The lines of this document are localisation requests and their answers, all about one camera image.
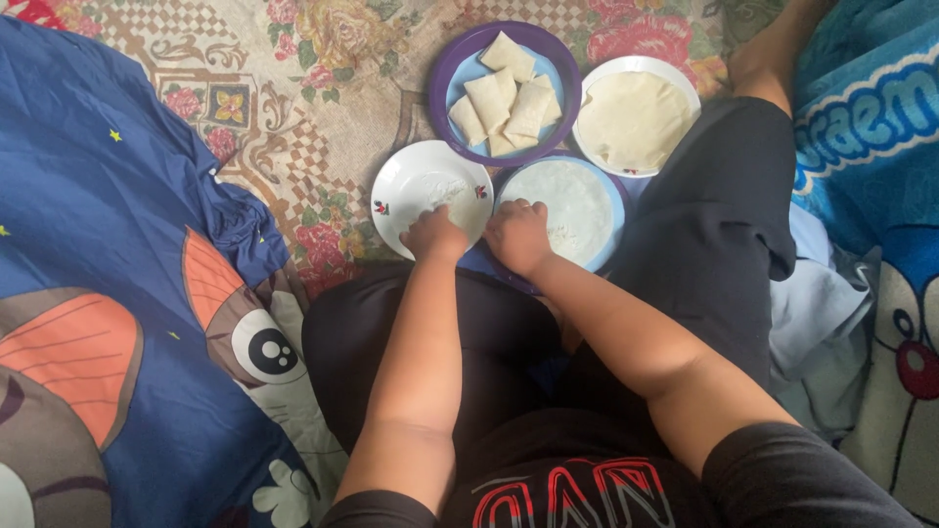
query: purple bowl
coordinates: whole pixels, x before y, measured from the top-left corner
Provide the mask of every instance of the purple bowl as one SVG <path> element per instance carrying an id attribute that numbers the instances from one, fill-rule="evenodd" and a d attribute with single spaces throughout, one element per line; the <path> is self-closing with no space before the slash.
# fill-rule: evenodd
<path id="1" fill-rule="evenodd" d="M 551 150 L 548 153 L 548 155 L 549 156 L 568 156 L 570 158 L 578 158 L 579 160 L 587 161 L 587 159 L 583 157 L 583 155 L 580 154 L 579 152 L 575 152 L 573 150 L 564 150 L 561 148 Z M 499 193 L 502 191 L 502 187 L 505 186 L 505 183 L 508 182 L 509 177 L 511 177 L 515 173 L 517 168 L 518 167 L 503 168 L 499 172 L 497 172 L 495 175 L 493 175 L 492 177 L 493 196 L 499 195 Z M 614 176 L 606 171 L 604 171 L 604 174 L 607 175 L 607 178 L 613 181 L 613 186 L 616 187 L 616 190 L 620 192 L 620 197 L 623 199 L 623 209 L 625 212 L 625 222 L 623 226 L 629 225 L 629 221 L 632 219 L 633 212 L 634 212 L 633 200 L 629 196 L 629 192 L 626 190 L 625 186 L 623 186 L 623 183 L 620 181 L 619 177 Z M 481 249 L 483 250 L 483 254 L 489 260 L 489 264 L 492 265 L 492 269 L 496 272 L 499 278 L 502 279 L 503 282 L 509 284 L 515 289 L 528 293 L 529 295 L 541 295 L 541 290 L 535 287 L 532 283 L 525 280 L 521 275 L 518 275 L 512 270 L 509 270 L 508 268 L 505 267 L 504 264 L 499 262 L 496 256 L 492 254 L 492 251 L 489 250 L 489 246 L 488 244 L 485 243 L 485 241 L 480 240 L 480 243 L 482 244 Z M 620 253 L 619 250 L 617 250 L 617 252 L 614 253 L 613 256 L 607 261 L 607 263 L 604 264 L 599 270 L 597 270 L 596 274 L 602 276 L 611 272 L 613 269 L 613 264 L 614 264 L 613 260 L 616 259 L 616 256 L 619 253 Z"/>
<path id="2" fill-rule="evenodd" d="M 485 49 L 496 39 L 500 31 L 504 31 L 519 45 L 531 48 L 551 61 L 558 71 L 563 86 L 563 119 L 551 135 L 528 152 L 515 157 L 490 158 L 466 148 L 450 129 L 450 119 L 447 116 L 447 90 L 460 64 L 471 55 Z M 577 120 L 577 113 L 580 111 L 582 91 L 580 83 L 580 70 L 577 68 L 574 56 L 560 39 L 545 29 L 524 22 L 484 23 L 460 35 L 440 52 L 430 76 L 430 120 L 440 138 L 460 156 L 483 165 L 518 167 L 548 154 L 574 127 L 574 121 Z"/>

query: black shorts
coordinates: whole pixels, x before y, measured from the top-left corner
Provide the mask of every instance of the black shorts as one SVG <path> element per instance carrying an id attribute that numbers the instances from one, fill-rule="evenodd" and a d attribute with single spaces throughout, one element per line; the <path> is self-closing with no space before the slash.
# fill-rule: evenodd
<path id="1" fill-rule="evenodd" d="M 613 284 L 672 317 L 744 370 L 769 381 L 769 280 L 792 272 L 789 201 L 793 123 L 753 98 L 716 101 L 654 178 L 614 257 Z M 409 265 L 375 269 L 324 292 L 303 323 L 303 351 L 326 423 L 351 451 L 388 340 Z M 456 281 L 463 398 L 457 459 L 505 422 L 544 407 L 623 419 L 654 451 L 658 439 L 641 398 L 582 346 L 549 396 L 528 374 L 560 350 L 543 304 L 489 277 Z"/>

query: floral rug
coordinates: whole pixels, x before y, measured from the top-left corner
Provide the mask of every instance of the floral rug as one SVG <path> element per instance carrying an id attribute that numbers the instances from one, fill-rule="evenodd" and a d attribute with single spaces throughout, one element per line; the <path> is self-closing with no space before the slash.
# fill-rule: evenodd
<path id="1" fill-rule="evenodd" d="M 436 137 L 423 88 L 451 38 L 494 20 L 535 23 L 563 40 L 584 72 L 615 56 L 650 55 L 709 98 L 726 82 L 724 47 L 752 36 L 782 3 L 0 0 L 0 12 L 137 60 L 224 162 L 218 178 L 269 206 L 313 298 L 363 263 L 393 257 L 371 222 L 369 189 L 391 153 Z"/>

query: blue doraemon blanket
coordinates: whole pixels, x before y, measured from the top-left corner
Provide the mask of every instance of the blue doraemon blanket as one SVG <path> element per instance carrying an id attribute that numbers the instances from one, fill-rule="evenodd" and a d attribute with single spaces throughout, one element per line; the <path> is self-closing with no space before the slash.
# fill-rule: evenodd
<path id="1" fill-rule="evenodd" d="M 268 209 L 141 67 L 0 17 L 0 524 L 315 525 L 346 456 Z"/>
<path id="2" fill-rule="evenodd" d="M 939 0 L 841 0 L 802 56 L 793 201 L 883 247 L 872 367 L 842 451 L 939 526 Z"/>

